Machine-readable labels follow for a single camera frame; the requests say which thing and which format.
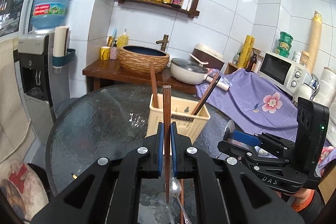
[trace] screw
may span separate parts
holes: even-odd
[[[189,154],[195,154],[196,152],[197,152],[197,148],[196,147],[188,147],[187,148],[187,152],[189,153]]]
[[[230,164],[230,165],[235,165],[238,161],[237,161],[237,159],[234,158],[234,157],[228,157],[228,158],[226,159],[226,162],[227,162],[228,164]]]
[[[107,158],[100,158],[98,159],[98,164],[99,165],[105,165],[109,162],[109,160]]]
[[[147,147],[139,147],[138,148],[138,153],[139,154],[146,154],[148,152],[148,148]]]

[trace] water dispenser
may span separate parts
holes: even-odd
[[[18,44],[24,99],[42,144],[48,141],[58,107],[70,98],[68,66],[53,68],[54,32],[35,30],[20,36]]]

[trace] blue gripper pad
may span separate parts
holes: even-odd
[[[159,152],[157,154],[157,171],[159,173],[159,177],[162,173],[162,160],[163,160],[163,123],[161,124],[160,130],[160,144],[159,144]]]
[[[230,136],[230,139],[239,141],[241,143],[245,143],[252,147],[260,146],[261,144],[261,142],[259,141],[257,137],[247,134],[247,133],[240,132],[238,130],[233,131],[233,133]]]
[[[172,165],[174,177],[177,176],[177,156],[176,156],[176,145],[175,145],[175,134],[173,124],[170,124],[170,138],[171,138],[171,155],[172,155]]]

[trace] purple cloth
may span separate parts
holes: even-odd
[[[232,84],[230,89],[215,88],[207,103],[233,119],[246,133],[267,132],[295,142],[297,108],[276,85],[243,69],[225,78]],[[208,86],[208,82],[197,85],[197,95],[202,97]],[[319,163],[319,169],[335,158],[336,149]]]

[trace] green container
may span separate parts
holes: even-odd
[[[291,47],[292,47],[291,44],[289,44],[288,42],[283,42],[283,41],[280,40],[280,39],[278,40],[278,42],[279,42],[279,45],[278,45],[279,48],[284,49],[284,50],[286,50],[287,52],[290,51],[290,49],[291,49]]]
[[[283,42],[286,42],[289,45],[291,45],[292,41],[293,41],[293,37],[286,32],[280,32],[280,39],[279,40],[281,40]]]
[[[275,53],[279,54],[283,57],[286,57],[286,58],[289,56],[289,52],[287,52],[286,50],[284,50],[282,48],[279,48],[279,47],[276,48]]]

